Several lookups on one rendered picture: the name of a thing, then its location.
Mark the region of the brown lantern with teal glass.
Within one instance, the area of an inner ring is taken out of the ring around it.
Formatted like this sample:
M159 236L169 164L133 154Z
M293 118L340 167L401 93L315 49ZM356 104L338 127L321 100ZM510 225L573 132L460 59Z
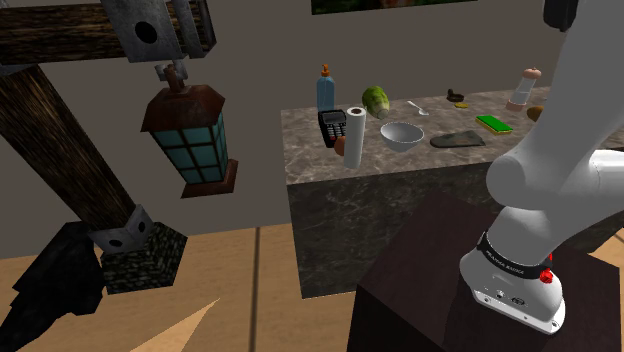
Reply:
M141 130L149 133L185 186L182 198L234 191L239 162L228 155L225 98L208 85L187 85L177 65L155 67L168 86L148 103Z

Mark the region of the black coarse rock shape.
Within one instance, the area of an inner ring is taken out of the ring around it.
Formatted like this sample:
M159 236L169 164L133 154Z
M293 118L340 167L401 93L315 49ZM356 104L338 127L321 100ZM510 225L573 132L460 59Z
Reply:
M57 319L96 312L105 280L88 224L62 226L13 285L17 292L0 324L0 352L17 352Z

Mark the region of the dark brown robot stand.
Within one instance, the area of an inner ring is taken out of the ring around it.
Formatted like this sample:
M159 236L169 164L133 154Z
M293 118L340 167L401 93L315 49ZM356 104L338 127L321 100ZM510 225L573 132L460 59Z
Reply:
M459 261L493 220L429 193L358 284L347 352L622 352L618 267L566 245L554 252L566 303L557 333L474 300Z

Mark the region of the grey bowl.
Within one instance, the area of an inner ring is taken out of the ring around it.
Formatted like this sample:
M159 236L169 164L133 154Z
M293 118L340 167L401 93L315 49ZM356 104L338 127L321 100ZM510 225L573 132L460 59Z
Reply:
M424 138L424 131L406 122L389 122L380 128L382 140L394 152L406 152Z

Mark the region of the green and yellow sponge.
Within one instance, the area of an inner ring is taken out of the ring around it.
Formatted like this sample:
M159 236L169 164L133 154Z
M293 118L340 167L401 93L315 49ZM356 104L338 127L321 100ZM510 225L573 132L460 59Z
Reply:
M513 128L492 115L476 116L475 122L495 135L510 134Z

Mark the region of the wooden beam post, metal brackets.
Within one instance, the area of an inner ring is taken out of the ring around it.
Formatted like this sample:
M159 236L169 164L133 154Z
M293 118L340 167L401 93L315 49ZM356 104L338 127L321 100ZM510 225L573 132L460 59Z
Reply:
M167 60L161 73L180 88L184 58L203 58L215 43L207 0L0 0L0 136L91 227L110 294L172 285L187 238L132 200L40 66Z

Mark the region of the blue soap bottle, orange pump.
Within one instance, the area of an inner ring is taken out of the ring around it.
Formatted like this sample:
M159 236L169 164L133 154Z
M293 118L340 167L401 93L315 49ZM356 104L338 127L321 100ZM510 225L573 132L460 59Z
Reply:
M318 111L329 111L335 108L335 81L331 77L327 64L322 65L322 71L316 82L316 104Z

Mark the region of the dark grey flat cloth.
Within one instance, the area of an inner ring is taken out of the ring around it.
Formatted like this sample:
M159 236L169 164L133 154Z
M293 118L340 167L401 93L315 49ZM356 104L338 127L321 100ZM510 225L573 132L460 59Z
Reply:
M430 139L435 148L462 148L485 146L486 143L474 130L448 133Z

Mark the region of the green lettuce head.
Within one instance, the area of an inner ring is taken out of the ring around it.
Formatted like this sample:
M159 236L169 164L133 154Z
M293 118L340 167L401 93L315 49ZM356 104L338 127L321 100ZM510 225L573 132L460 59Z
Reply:
M389 115L389 100L380 86L368 87L363 92L362 105L371 116L379 120L383 120Z

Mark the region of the white paper towel roll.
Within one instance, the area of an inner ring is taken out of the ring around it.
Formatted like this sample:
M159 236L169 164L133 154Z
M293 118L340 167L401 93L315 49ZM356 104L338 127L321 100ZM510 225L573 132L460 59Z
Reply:
M367 112L362 107L351 107L346 112L344 166L357 169L361 163Z

